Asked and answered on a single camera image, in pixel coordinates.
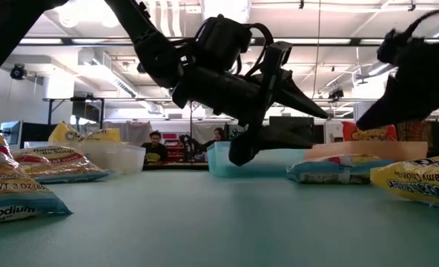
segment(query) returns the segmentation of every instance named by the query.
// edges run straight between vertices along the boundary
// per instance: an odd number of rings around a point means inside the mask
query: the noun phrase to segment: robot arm
[[[67,0],[0,0],[0,66],[44,11]],[[194,38],[170,42],[150,22],[146,6],[134,0],[105,0],[128,33],[142,68],[160,87],[173,88],[173,101],[183,108],[196,101],[239,120],[248,130],[231,143],[230,160],[243,165],[261,149],[311,148],[301,138],[283,138],[263,127],[265,112],[279,102],[313,116],[326,112],[311,101],[283,70],[292,45],[274,42],[267,27],[240,24],[219,15],[209,18]],[[229,73],[251,43],[251,28],[265,35],[263,52],[246,75]]]
[[[383,96],[357,121],[361,130],[423,120],[439,108],[439,42],[412,36],[423,20],[437,14],[439,10],[429,11],[402,33],[386,35],[377,59],[398,69],[389,76]]]

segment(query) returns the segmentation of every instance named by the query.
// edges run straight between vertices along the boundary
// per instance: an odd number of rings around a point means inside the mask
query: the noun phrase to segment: blue plastic container
[[[229,161],[230,142],[215,142],[208,147],[208,167],[218,177],[286,177],[285,169],[303,160],[304,149],[260,151],[241,167]]]

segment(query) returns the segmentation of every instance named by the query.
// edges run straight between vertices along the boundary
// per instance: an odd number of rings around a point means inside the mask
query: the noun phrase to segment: ceiling light
[[[247,23],[251,11],[251,0],[202,0],[203,20],[222,14],[239,23]]]
[[[333,39],[333,38],[320,38],[320,39],[300,39],[300,38],[275,38],[275,42],[289,42],[293,45],[344,45],[348,44],[351,39]]]
[[[384,64],[381,65],[380,67],[375,68],[374,70],[370,71],[368,74],[370,76],[376,75],[377,73],[379,73],[380,71],[384,70],[385,68],[387,68],[389,66],[389,64]]]
[[[361,39],[360,44],[362,45],[381,45],[383,43],[383,39]]]
[[[150,98],[150,97],[145,97],[145,98],[140,98],[143,101],[147,101],[147,102],[172,102],[172,98]]]
[[[105,99],[106,102],[137,102],[138,99],[133,98],[112,98],[112,99]]]
[[[20,41],[21,45],[60,45],[61,39],[47,39],[47,38],[25,38]]]
[[[109,39],[92,39],[92,38],[75,38],[71,39],[74,44],[78,45],[102,45],[102,44],[116,44],[116,45],[131,45],[130,39],[123,38],[109,38]]]
[[[54,10],[63,27],[75,27],[80,22],[100,22],[105,27],[119,25],[114,12],[101,0],[69,1]]]

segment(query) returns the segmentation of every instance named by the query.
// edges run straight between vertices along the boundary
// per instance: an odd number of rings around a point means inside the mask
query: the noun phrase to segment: ceiling pipe
[[[148,0],[148,14],[154,27],[157,27],[157,1]]]
[[[392,8],[386,8],[381,10],[380,8],[376,8],[376,4],[352,4],[352,3],[333,3],[333,2],[322,2],[322,6],[319,7],[318,3],[306,3],[304,6],[304,10],[322,10],[326,12],[336,12],[336,13],[375,13],[379,12],[400,12],[400,11],[408,11],[409,4],[408,3],[392,3],[389,6]],[[272,9],[272,10],[281,10],[281,9],[299,9],[300,3],[298,1],[291,2],[262,2],[262,3],[254,3],[251,5],[253,9]],[[415,10],[419,11],[430,11],[439,9],[439,4],[419,4]],[[200,13],[201,5],[198,4],[184,4],[182,6],[182,10],[186,10],[189,13]]]
[[[172,30],[175,37],[182,37],[182,29],[180,29],[180,0],[172,0]]]
[[[371,22],[372,22],[372,20],[373,19],[375,19],[381,12],[383,12],[383,10],[385,10],[392,2],[393,2],[394,0],[386,0],[384,3],[382,3],[381,4],[381,6],[373,13],[373,14],[371,14],[370,15],[370,17],[368,17],[363,23],[361,23],[360,24],[360,26],[356,29],[356,30],[354,30],[351,34],[350,34],[350,37],[355,37],[358,33],[360,33],[360,31],[362,30],[362,29],[364,29],[366,26],[368,26],[368,24],[370,24]],[[320,90],[323,90],[323,89],[325,89],[325,88],[327,88],[331,83],[334,83],[334,82],[337,82],[338,81],[338,79],[340,79],[340,78],[342,78],[342,77],[344,77],[344,74],[343,75],[340,75],[340,76],[338,76],[337,78],[335,78],[334,80],[332,80],[332,82],[328,82],[327,83],[327,85],[324,87],[324,88],[322,88],[322,89],[320,89]]]
[[[168,3],[167,0],[160,0],[160,30],[166,37],[172,37],[168,26]]]

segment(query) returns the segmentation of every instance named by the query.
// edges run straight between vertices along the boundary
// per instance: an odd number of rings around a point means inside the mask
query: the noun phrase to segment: table
[[[372,186],[148,171],[50,188],[75,214],[0,224],[0,266],[439,266],[439,208]]]

